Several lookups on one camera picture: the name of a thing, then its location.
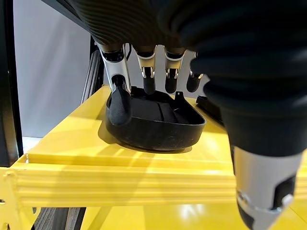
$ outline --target black plastic tray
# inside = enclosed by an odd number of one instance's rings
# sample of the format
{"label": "black plastic tray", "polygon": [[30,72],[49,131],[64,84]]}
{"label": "black plastic tray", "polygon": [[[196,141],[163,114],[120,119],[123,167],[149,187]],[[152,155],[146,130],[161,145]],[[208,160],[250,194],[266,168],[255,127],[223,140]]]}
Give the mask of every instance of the black plastic tray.
{"label": "black plastic tray", "polygon": [[224,126],[221,110],[216,105],[212,104],[207,97],[198,96],[196,100],[197,106],[202,109],[207,115],[215,120],[220,125]]}
{"label": "black plastic tray", "polygon": [[184,99],[183,92],[176,92],[172,99],[167,93],[147,95],[143,89],[132,87],[131,109],[129,123],[114,126],[107,117],[106,128],[119,141],[146,150],[190,147],[199,140],[206,122]]}

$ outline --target black plastic part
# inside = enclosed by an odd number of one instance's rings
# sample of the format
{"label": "black plastic part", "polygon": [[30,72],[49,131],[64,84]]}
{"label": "black plastic part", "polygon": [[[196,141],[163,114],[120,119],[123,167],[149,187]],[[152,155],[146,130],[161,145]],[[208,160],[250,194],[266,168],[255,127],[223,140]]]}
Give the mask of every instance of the black plastic part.
{"label": "black plastic part", "polygon": [[230,156],[231,156],[232,168],[234,170],[234,175],[236,175],[236,168],[235,168],[235,146],[234,145],[230,145]]}
{"label": "black plastic part", "polygon": [[249,214],[247,214],[242,208],[241,206],[238,204],[238,209],[239,209],[239,213],[240,216],[243,220],[243,222],[246,224],[246,226],[252,230],[253,229],[253,224],[254,224],[254,218],[251,217]]}
{"label": "black plastic part", "polygon": [[165,79],[165,90],[168,93],[174,93],[177,89],[177,78],[175,78],[176,69],[169,69],[169,78]]}
{"label": "black plastic part", "polygon": [[0,3],[0,166],[10,167],[23,154],[20,124],[13,2]]}
{"label": "black plastic part", "polygon": [[201,79],[199,79],[198,77],[189,75],[187,81],[187,90],[189,92],[195,92],[200,85],[200,81]]}
{"label": "black plastic part", "polygon": [[205,96],[198,96],[196,99],[197,106],[201,108],[207,115],[209,115],[214,121],[224,126],[221,110],[214,105]]}
{"label": "black plastic part", "polygon": [[278,207],[282,207],[282,199],[288,195],[294,195],[294,189],[295,189],[295,180],[296,175],[291,176],[287,180],[281,182],[279,185],[275,188],[275,194],[274,194],[274,204],[272,209],[276,209]]}
{"label": "black plastic part", "polygon": [[254,154],[282,157],[307,147],[306,87],[305,77],[213,78],[204,91],[221,108],[231,143]]}
{"label": "black plastic part", "polygon": [[109,109],[107,115],[115,126],[122,126],[131,120],[131,96],[123,89],[124,77],[115,75],[112,77],[115,91],[108,99]]}
{"label": "black plastic part", "polygon": [[154,77],[146,77],[143,78],[143,83],[144,83],[144,91],[148,95],[153,94],[155,92],[155,80]]}
{"label": "black plastic part", "polygon": [[[119,141],[147,150],[180,150],[199,140],[204,118],[176,92],[175,99],[155,91],[147,95],[143,89],[131,91],[132,118],[123,126],[115,126],[109,117],[107,130]],[[110,108],[106,105],[107,114]]]}

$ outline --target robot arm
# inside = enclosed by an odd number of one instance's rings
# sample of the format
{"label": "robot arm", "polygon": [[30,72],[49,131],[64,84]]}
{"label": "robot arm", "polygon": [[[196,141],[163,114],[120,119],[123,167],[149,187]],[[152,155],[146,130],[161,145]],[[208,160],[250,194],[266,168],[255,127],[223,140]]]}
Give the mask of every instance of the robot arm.
{"label": "robot arm", "polygon": [[[307,147],[306,3],[300,0],[69,2],[100,45],[113,95],[124,95],[125,99],[130,96],[127,65],[122,58],[123,43],[129,42],[134,47],[157,44],[167,47],[168,92],[176,90],[183,55],[169,47],[197,52],[191,62],[192,74],[209,76],[204,92],[220,107],[234,146],[241,217],[254,230],[266,229],[274,223],[293,200],[295,175]],[[120,44],[119,48],[112,49],[114,44]],[[149,60],[154,52],[145,56],[136,50],[144,88],[152,93],[154,62],[149,64]],[[189,81],[198,84],[193,76]],[[129,103],[114,102],[114,111],[125,117],[117,122],[124,124],[129,120]]]}

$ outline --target yellow shelf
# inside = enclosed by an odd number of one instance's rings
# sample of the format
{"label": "yellow shelf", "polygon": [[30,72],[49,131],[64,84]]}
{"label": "yellow shelf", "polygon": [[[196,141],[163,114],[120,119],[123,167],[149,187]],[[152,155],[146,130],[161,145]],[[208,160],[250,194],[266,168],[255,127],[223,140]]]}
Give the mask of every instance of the yellow shelf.
{"label": "yellow shelf", "polygon": [[[81,230],[247,230],[236,203],[90,207]],[[306,230],[307,222],[288,208],[271,230]]]}

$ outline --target yellow shelving unit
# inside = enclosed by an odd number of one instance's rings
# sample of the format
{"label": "yellow shelving unit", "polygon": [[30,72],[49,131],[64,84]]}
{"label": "yellow shelving unit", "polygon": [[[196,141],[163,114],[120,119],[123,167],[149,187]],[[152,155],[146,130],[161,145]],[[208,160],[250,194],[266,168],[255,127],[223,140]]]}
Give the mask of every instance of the yellow shelving unit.
{"label": "yellow shelving unit", "polygon": [[[102,87],[13,166],[0,168],[0,230],[29,230],[40,207],[89,207],[83,230],[245,229],[223,127],[199,111],[207,124],[194,146],[165,154],[133,149],[105,128],[109,93]],[[295,202],[273,229],[307,229],[304,155]]]}

